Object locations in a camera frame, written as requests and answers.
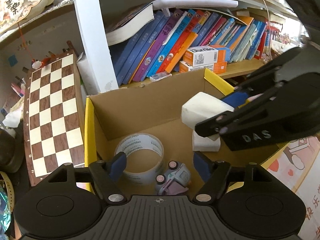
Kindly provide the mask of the decorated ceramic plaque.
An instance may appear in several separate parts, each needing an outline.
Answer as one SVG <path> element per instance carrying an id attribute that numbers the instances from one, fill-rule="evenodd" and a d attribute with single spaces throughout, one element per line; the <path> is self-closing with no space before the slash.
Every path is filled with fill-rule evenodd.
<path id="1" fill-rule="evenodd" d="M 54 0 L 1 0 L 1 33 L 42 13 Z"/>

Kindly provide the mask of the clear tape roll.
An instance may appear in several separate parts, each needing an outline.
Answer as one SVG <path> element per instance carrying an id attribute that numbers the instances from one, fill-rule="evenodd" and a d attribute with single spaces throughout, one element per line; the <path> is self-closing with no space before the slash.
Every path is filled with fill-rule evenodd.
<path id="1" fill-rule="evenodd" d="M 125 137 L 117 146 L 115 155 L 126 155 L 124 177 L 136 185 L 152 184 L 162 172 L 164 147 L 161 141 L 148 133 Z"/>

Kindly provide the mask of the row of leaning books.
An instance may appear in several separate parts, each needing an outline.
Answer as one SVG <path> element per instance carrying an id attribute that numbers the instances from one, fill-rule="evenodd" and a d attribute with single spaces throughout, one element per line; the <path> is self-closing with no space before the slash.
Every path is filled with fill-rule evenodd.
<path id="1" fill-rule="evenodd" d="M 221 45 L 229 63 L 252 60 L 268 19 L 249 11 L 135 7 L 106 28 L 118 85 L 141 82 L 164 72 L 179 72 L 190 47 Z"/>

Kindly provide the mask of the orange white carton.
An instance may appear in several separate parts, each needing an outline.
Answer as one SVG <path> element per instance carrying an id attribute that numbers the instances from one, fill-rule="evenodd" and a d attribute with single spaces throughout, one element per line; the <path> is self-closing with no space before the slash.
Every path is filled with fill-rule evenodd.
<path id="1" fill-rule="evenodd" d="M 227 62 L 217 62 L 214 64 L 202 65 L 197 67 L 193 67 L 190 64 L 186 63 L 185 61 L 179 62 L 179 73 L 196 71 L 203 68 L 207 68 L 210 71 L 214 72 L 215 74 L 222 74 L 222 73 L 225 73 L 227 70 Z"/>
<path id="2" fill-rule="evenodd" d="M 231 50 L 229 48 L 221 45 L 211 45 L 188 48 L 182 60 L 193 67 L 198 67 L 218 62 L 228 62 L 230 57 Z"/>

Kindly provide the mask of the lower orange white carton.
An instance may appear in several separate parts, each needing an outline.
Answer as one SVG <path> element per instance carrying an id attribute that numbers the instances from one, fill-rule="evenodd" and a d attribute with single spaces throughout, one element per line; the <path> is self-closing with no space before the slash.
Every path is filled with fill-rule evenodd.
<path id="1" fill-rule="evenodd" d="M 214 72 L 215 74 L 222 74 L 222 73 L 225 73 L 227 70 L 227 62 L 217 62 L 214 64 L 202 65 L 197 67 L 193 67 L 190 64 L 186 63 L 185 61 L 179 62 L 179 73 L 196 71 L 203 68 L 207 68 L 210 71 Z"/>

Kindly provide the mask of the red thick books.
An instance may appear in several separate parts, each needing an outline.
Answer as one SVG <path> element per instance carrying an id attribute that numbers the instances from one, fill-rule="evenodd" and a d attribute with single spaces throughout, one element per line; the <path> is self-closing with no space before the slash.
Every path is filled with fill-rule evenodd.
<path id="1" fill-rule="evenodd" d="M 283 24 L 271 21 L 267 24 L 265 31 L 260 39 L 260 43 L 255 52 L 254 58 L 260 60 L 264 56 L 270 56 L 272 40 L 279 38 L 280 32 L 283 29 Z"/>

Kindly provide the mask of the white foam cube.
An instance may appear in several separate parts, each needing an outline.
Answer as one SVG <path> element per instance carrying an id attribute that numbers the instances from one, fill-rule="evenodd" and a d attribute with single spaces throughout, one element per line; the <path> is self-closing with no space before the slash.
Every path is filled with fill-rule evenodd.
<path id="1" fill-rule="evenodd" d="M 182 106 L 181 120 L 194 130 L 196 124 L 225 111 L 233 112 L 234 107 L 214 96 L 199 92 Z"/>

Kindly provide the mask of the wooden chessboard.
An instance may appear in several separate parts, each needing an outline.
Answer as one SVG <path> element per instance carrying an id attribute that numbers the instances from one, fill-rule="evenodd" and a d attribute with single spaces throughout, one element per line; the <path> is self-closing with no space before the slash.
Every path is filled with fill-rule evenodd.
<path id="1" fill-rule="evenodd" d="M 64 163 L 84 167 L 84 103 L 73 52 L 29 71 L 23 110 L 25 159 L 31 186 Z"/>

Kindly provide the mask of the white shelf upright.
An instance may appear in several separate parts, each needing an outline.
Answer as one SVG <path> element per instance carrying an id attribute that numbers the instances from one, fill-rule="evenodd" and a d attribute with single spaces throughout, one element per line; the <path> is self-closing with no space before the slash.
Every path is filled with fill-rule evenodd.
<path id="1" fill-rule="evenodd" d="M 74 7 L 96 92 L 118 89 L 99 0 L 74 0 Z"/>

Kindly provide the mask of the wooden bookshelf board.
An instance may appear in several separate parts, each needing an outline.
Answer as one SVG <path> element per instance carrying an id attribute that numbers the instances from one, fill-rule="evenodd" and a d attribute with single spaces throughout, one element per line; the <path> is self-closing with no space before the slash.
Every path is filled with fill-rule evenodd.
<path id="1" fill-rule="evenodd" d="M 245 76 L 248 75 L 258 68 L 262 67 L 264 65 L 263 60 L 257 60 L 253 58 L 252 60 L 243 60 L 240 62 L 236 63 L 230 63 L 227 65 L 227 69 L 225 73 L 218 74 L 219 77 L 222 79 L 228 79 L 228 78 L 233 78 L 236 76 Z M 141 82 L 131 82 L 128 85 L 121 85 L 120 88 L 139 88 L 139 87 L 145 87 L 148 86 L 149 84 L 156 84 L 156 83 L 163 83 L 164 81 L 167 80 L 176 80 L 177 78 L 180 79 L 181 77 L 184 77 L 185 75 L 187 76 L 195 76 L 198 78 L 199 76 L 204 77 L 204 69 L 196 70 L 196 74 L 192 72 L 187 72 L 187 73 L 177 73 L 174 72 L 172 76 L 166 77 L 164 79 L 161 79 L 156 82 L 152 82 L 149 78 L 146 78 L 144 81 Z"/>

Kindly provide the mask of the white power adapter plug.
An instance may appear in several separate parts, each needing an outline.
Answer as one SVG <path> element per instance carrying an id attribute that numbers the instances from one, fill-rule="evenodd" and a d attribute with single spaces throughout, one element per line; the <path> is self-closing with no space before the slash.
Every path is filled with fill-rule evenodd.
<path id="1" fill-rule="evenodd" d="M 212 140 L 207 137 L 201 137 L 193 131 L 192 146 L 193 151 L 218 152 L 221 146 L 221 141 L 219 137 L 216 140 Z"/>

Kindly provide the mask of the upper orange white carton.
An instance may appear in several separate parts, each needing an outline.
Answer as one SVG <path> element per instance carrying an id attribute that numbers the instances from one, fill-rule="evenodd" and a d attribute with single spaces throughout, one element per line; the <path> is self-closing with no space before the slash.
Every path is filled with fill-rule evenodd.
<path id="1" fill-rule="evenodd" d="M 188 48 L 182 60 L 193 67 L 198 67 L 218 62 L 228 62 L 230 57 L 231 50 L 229 48 L 221 45 L 211 45 Z"/>

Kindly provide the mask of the purple toy truck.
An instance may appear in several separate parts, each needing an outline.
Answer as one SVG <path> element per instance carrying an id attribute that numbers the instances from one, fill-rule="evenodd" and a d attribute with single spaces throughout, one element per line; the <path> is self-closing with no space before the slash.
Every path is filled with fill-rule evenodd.
<path id="1" fill-rule="evenodd" d="M 191 182 L 191 172 L 184 163 L 171 160 L 168 169 L 156 177 L 158 196 L 176 196 L 186 193 Z"/>

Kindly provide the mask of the yellow cardboard box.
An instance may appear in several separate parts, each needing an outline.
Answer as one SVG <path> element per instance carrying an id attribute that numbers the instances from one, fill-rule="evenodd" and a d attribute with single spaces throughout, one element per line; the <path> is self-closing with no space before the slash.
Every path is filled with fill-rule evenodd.
<path id="1" fill-rule="evenodd" d="M 203 181 L 193 167 L 192 130 L 181 122 L 181 108 L 199 92 L 222 98 L 233 87 L 209 70 L 204 77 L 187 76 L 139 88 L 121 88 L 89 96 L 85 110 L 85 164 L 110 160 L 117 145 L 135 133 L 157 137 L 164 160 L 185 163 L 191 172 L 188 195 Z"/>

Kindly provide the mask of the small white eraser box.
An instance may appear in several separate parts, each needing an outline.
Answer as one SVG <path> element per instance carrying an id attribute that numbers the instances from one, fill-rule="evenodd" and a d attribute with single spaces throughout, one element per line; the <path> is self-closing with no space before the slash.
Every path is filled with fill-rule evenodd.
<path id="1" fill-rule="evenodd" d="M 150 81 L 157 82 L 157 81 L 163 80 L 163 79 L 165 79 L 167 77 L 171 77 L 171 76 L 172 76 L 171 73 L 167 73 L 166 71 L 164 71 L 164 72 L 160 72 L 160 73 L 157 73 L 157 74 L 150 76 Z"/>

